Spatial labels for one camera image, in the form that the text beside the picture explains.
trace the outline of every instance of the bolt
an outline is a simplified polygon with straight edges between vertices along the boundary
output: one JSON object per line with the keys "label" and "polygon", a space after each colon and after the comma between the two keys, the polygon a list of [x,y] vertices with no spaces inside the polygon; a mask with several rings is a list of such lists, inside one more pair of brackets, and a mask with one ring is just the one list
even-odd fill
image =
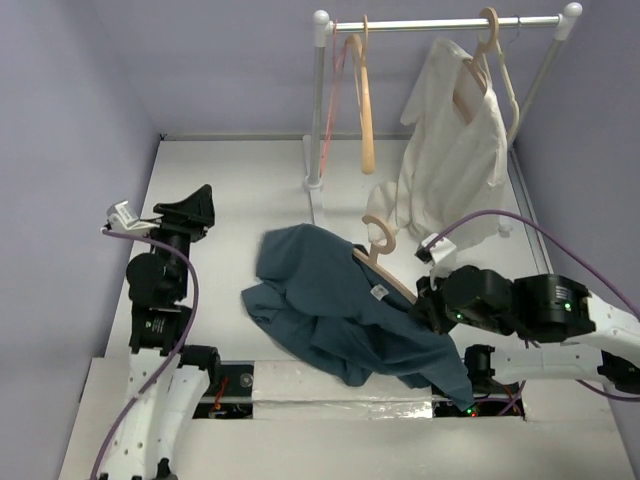
{"label": "bolt", "polygon": [[253,385],[253,375],[250,373],[243,373],[240,375],[240,385],[245,388],[249,388]]}

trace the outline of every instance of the clothing tag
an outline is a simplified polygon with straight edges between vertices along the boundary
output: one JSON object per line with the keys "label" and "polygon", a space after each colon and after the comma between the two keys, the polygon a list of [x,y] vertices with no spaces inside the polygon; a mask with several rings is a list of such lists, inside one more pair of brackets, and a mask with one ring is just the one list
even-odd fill
{"label": "clothing tag", "polygon": [[380,301],[385,295],[389,295],[389,290],[384,288],[382,285],[376,285],[371,289],[371,295],[376,297],[376,300]]}

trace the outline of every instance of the purple-gray wall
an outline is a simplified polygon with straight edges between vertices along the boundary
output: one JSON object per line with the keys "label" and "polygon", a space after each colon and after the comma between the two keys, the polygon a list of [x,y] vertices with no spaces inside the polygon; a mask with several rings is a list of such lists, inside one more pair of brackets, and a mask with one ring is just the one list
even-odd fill
{"label": "purple-gray wall", "polygon": [[159,137],[91,3],[4,0],[0,44],[0,477],[53,480],[130,248],[99,228]]}
{"label": "purple-gray wall", "polygon": [[[640,3],[592,2],[587,13],[531,109],[517,151],[540,223],[638,305]],[[558,273],[616,301],[566,256],[553,248],[550,256]],[[640,477],[640,405],[612,406]]]}
{"label": "purple-gray wall", "polygon": [[[311,127],[313,12],[338,21],[476,17],[486,0],[109,0],[94,2],[128,74],[162,133],[302,133]],[[493,0],[503,16],[552,15],[567,0]],[[447,36],[473,52],[475,32]],[[510,72],[524,98],[551,39],[505,31]],[[435,33],[370,37],[374,127],[396,132]],[[327,54],[325,105],[330,85]],[[348,60],[336,131],[359,129]]]}

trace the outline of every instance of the white shirt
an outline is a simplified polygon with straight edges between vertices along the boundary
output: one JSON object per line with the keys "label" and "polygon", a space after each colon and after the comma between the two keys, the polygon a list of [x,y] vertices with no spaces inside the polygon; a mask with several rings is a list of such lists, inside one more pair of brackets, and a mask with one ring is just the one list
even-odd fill
{"label": "white shirt", "polygon": [[[498,101],[489,82],[486,94],[463,60],[457,44],[437,38],[400,121],[415,123],[398,182],[374,188],[367,213],[385,219],[394,232],[408,228],[418,240],[442,231],[477,210],[501,208],[507,182],[507,139]],[[454,88],[473,114],[468,125],[453,103]],[[458,249],[477,245],[498,230],[498,218],[474,219],[449,235]],[[381,241],[378,227],[370,241]]]}

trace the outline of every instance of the teal garment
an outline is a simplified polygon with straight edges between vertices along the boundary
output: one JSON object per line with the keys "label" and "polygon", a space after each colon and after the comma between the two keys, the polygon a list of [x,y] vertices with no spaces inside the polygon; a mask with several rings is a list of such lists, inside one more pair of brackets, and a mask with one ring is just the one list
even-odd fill
{"label": "teal garment", "polygon": [[[265,233],[256,265],[262,284],[242,292],[247,312],[300,360],[363,385],[372,372],[410,388],[435,385],[460,409],[471,382],[449,335],[411,319],[411,304],[352,256],[354,245],[313,225]],[[377,300],[371,289],[389,294]]]}

